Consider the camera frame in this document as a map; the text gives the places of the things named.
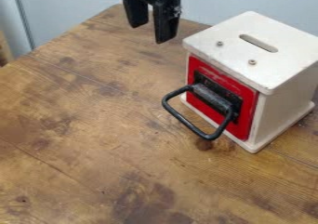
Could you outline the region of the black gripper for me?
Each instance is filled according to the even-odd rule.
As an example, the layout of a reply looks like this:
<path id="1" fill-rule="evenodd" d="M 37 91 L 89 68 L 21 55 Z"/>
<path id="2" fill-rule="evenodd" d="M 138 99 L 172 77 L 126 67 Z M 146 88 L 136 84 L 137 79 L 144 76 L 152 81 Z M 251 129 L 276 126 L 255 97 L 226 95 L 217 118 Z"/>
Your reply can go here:
<path id="1" fill-rule="evenodd" d="M 150 21 L 149 4 L 153 6 L 156 41 L 165 43 L 177 36 L 182 14 L 181 0 L 124 0 L 129 23 L 134 28 Z"/>

